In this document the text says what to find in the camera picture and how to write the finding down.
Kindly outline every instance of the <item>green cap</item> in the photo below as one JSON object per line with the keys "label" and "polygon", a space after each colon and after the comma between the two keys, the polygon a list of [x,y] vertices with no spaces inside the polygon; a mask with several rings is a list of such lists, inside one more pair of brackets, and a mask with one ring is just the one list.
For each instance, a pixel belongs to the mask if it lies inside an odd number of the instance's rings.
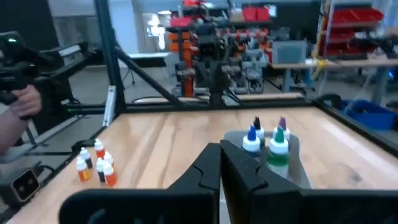
{"label": "green cap", "polygon": [[276,132],[274,140],[277,143],[283,143],[285,141],[284,129],[281,126],[278,127],[278,132]]}

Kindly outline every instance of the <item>green bottle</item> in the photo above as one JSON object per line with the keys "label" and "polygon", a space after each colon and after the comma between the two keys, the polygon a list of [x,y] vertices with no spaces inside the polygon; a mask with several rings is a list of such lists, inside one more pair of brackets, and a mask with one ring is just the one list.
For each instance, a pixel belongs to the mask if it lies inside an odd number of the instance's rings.
{"label": "green bottle", "polygon": [[275,138],[270,141],[267,167],[287,179],[289,174],[289,143],[284,137],[283,128],[280,126]]}

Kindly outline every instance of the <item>blue bin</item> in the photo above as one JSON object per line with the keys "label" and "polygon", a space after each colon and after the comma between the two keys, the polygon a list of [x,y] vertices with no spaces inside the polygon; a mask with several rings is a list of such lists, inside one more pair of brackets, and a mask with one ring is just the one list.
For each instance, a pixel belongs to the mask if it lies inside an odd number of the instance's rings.
{"label": "blue bin", "polygon": [[[341,110],[344,111],[351,100],[341,101]],[[376,130],[388,130],[394,125],[396,113],[366,100],[356,100],[347,115],[357,122]]]}

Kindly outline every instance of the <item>person's hand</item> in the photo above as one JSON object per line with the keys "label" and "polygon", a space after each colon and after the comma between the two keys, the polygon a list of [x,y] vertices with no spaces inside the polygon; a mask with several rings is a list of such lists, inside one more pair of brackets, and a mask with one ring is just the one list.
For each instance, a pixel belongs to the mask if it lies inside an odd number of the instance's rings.
{"label": "person's hand", "polygon": [[19,118],[33,116],[42,109],[42,99],[40,93],[34,86],[28,85],[23,90],[11,91],[18,100],[10,105],[11,112]]}

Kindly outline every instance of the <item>blue cap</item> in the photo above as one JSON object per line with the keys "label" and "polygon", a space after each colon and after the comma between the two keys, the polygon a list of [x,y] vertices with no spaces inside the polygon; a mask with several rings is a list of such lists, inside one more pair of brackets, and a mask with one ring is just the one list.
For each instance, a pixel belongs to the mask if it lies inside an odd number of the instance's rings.
{"label": "blue cap", "polygon": [[248,140],[249,141],[255,141],[256,140],[256,128],[254,125],[250,126],[250,130],[248,132]]}

